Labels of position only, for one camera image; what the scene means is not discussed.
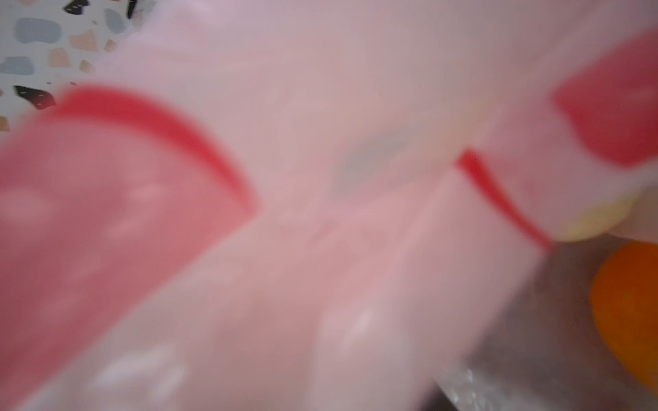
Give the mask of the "pink plastic bag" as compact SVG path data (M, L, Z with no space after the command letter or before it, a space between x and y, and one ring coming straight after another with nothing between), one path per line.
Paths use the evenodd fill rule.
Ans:
M654 1L162 1L1 148L4 410L411 410L657 183Z

